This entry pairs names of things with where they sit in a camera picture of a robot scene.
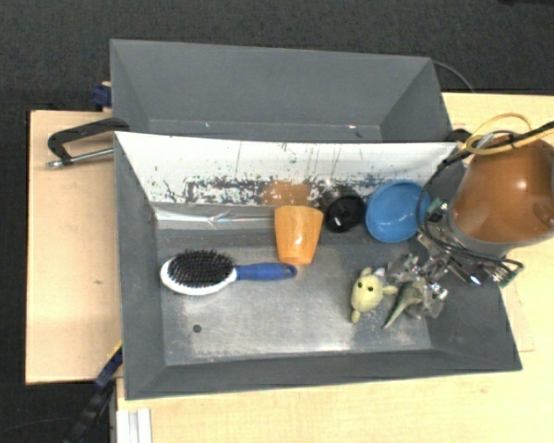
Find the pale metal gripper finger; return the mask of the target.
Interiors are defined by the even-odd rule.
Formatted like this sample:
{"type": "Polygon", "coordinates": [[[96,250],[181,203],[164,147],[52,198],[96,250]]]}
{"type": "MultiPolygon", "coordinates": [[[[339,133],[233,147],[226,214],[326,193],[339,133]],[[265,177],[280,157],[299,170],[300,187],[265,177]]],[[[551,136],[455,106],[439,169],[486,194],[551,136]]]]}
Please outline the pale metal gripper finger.
{"type": "Polygon", "coordinates": [[[413,253],[406,253],[390,261],[386,266],[387,283],[390,285],[417,281],[428,283],[428,276],[418,261],[419,257],[413,253]]]}
{"type": "Polygon", "coordinates": [[[438,317],[443,311],[448,291],[438,282],[424,281],[418,285],[422,301],[415,306],[417,317],[438,317]]]}

